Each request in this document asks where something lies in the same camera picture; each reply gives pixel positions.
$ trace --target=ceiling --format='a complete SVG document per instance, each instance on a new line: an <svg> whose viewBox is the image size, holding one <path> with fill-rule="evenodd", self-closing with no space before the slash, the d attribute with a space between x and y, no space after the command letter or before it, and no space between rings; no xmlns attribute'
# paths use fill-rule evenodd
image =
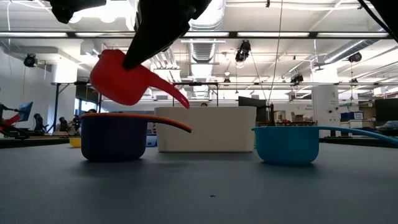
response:
<svg viewBox="0 0 398 224"><path fill-rule="evenodd" d="M40 1L9 1L0 0L0 30L34 30L34 31L128 31L126 25L126 11L128 1L117 2L116 16L112 23L102 22L95 16L83 17L74 24L59 23L49 8L47 2ZM365 10L359 10L356 0L286 0L281 11L280 0L271 0L269 8L265 7L266 1L253 0L227 0L221 30L225 31L333 31L333 32L367 32L374 31L377 24L367 14ZM7 39L0 39L0 45L7 45ZM56 47L68 53L73 58L80 61L78 76L87 77L90 69L95 64L92 57L81 52L83 39L12 39L11 49L14 54L22 55L19 48L23 47ZM95 39L92 40L98 48L111 48L126 50L131 40L128 39ZM263 82L282 82L290 81L291 69L304 62L310 65L308 60L312 55L319 55L318 58L340 48L350 40L339 39L249 39L252 48L251 56L245 61L243 68L236 68L234 55L236 49L242 42L241 39L225 39L225 43L217 44L215 65L211 73L210 81L222 82L224 73L230 73L232 82L258 82L259 78ZM174 57L180 67L182 79L190 77L190 51L188 44L182 44L177 40L172 45ZM354 63L351 74L351 64L348 61L334 63L338 71L339 81L348 81L351 77L361 77L367 72L377 72L380 68L390 63L398 61L397 43L393 40L380 40L360 51L363 59L359 63ZM311 70L302 71L305 82L310 82ZM391 66L385 72L375 73L361 82L376 82L378 80L388 80L394 82L398 80L398 67ZM256 89L258 86L240 86L243 89ZM339 87L342 90L349 89L349 86ZM373 86L362 87L362 90L372 90Z"/></svg>

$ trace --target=table surface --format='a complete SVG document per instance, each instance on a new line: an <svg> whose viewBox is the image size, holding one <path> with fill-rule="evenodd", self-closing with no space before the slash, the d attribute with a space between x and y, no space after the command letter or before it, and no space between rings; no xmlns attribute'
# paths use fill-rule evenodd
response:
<svg viewBox="0 0 398 224"><path fill-rule="evenodd" d="M398 150L320 144L313 166L256 153L93 164L69 145L0 149L0 223L398 223Z"/></svg>

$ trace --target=fluorescent light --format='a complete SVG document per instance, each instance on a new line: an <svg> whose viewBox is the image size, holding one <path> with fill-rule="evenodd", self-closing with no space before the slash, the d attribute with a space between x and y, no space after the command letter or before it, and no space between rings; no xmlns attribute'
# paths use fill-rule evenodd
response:
<svg viewBox="0 0 398 224"><path fill-rule="evenodd" d="M187 32L184 37L227 37L229 32Z"/></svg>
<svg viewBox="0 0 398 224"><path fill-rule="evenodd" d="M308 37L309 32L238 32L238 37Z"/></svg>
<svg viewBox="0 0 398 224"><path fill-rule="evenodd" d="M182 44L225 44L225 40L181 40Z"/></svg>
<svg viewBox="0 0 398 224"><path fill-rule="evenodd" d="M387 32L320 32L317 37L387 37Z"/></svg>
<svg viewBox="0 0 398 224"><path fill-rule="evenodd" d="M77 37L134 37L135 32L77 32Z"/></svg>
<svg viewBox="0 0 398 224"><path fill-rule="evenodd" d="M0 37L68 37L66 32L0 32Z"/></svg>

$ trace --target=white box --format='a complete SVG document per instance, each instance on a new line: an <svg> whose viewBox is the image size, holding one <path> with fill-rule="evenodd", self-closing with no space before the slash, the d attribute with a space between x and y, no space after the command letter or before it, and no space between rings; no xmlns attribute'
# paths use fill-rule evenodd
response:
<svg viewBox="0 0 398 224"><path fill-rule="evenodd" d="M252 152L256 125L256 108L181 107L156 108L156 116L190 126L192 133L157 124L160 152Z"/></svg>

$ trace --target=security camera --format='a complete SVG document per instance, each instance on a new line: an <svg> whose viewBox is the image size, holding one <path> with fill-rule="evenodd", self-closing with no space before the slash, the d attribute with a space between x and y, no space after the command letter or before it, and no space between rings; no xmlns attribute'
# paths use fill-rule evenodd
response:
<svg viewBox="0 0 398 224"><path fill-rule="evenodd" d="M29 68L34 68L37 67L39 64L39 61L36 58L36 54L27 54L25 60L24 60L24 65Z"/></svg>

